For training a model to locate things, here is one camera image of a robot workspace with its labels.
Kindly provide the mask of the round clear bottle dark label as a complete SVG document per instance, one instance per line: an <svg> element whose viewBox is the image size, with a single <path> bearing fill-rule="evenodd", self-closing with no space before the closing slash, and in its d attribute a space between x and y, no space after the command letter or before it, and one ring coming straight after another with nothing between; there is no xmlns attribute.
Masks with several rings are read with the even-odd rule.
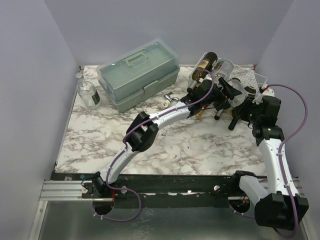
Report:
<svg viewBox="0 0 320 240"><path fill-rule="evenodd" d="M86 81L81 72L77 72L75 77L78 82L77 93L82 99L84 105L88 109L98 108L101 104L101 98L95 85L90 81Z"/></svg>

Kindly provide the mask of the clear bottle white label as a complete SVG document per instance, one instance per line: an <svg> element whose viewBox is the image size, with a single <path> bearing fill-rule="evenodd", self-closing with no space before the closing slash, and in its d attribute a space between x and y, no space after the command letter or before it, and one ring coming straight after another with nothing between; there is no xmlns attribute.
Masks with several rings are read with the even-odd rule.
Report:
<svg viewBox="0 0 320 240"><path fill-rule="evenodd" d="M232 86L234 89L237 90L237 95L234 96L233 99L229 99L229 103L230 105L235 108L235 107L238 107L239 105L241 105L245 99L247 98L248 96L248 93L247 91L245 90L245 87L244 85L241 83L241 81L234 77L234 78L230 78L227 83Z"/></svg>

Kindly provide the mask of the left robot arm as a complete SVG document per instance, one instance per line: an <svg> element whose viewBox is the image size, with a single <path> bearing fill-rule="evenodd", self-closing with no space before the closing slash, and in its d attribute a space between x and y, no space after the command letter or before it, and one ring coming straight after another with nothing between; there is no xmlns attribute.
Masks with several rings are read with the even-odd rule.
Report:
<svg viewBox="0 0 320 240"><path fill-rule="evenodd" d="M210 104L213 104L217 111L229 108L230 101L242 93L243 86L236 77L228 80L221 77L218 81L204 79L174 106L152 114L140 112L126 131L124 147L105 169L93 175L93 191L101 198L107 197L111 191L110 184L118 179L121 171L137 154L153 145L159 130L198 114L203 107Z"/></svg>

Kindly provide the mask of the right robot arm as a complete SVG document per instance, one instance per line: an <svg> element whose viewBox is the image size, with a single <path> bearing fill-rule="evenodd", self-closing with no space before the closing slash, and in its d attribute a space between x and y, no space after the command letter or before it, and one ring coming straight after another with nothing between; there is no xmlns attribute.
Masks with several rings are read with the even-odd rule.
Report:
<svg viewBox="0 0 320 240"><path fill-rule="evenodd" d="M238 170L232 175L230 191L236 196L248 196L259 226L294 231L309 209L309 202L299 195L289 171L284 133L276 125L280 106L280 99L264 95L260 103L247 96L235 108L230 126L238 120L252 125L252 135L264 159L268 188L264 189L254 173Z"/></svg>

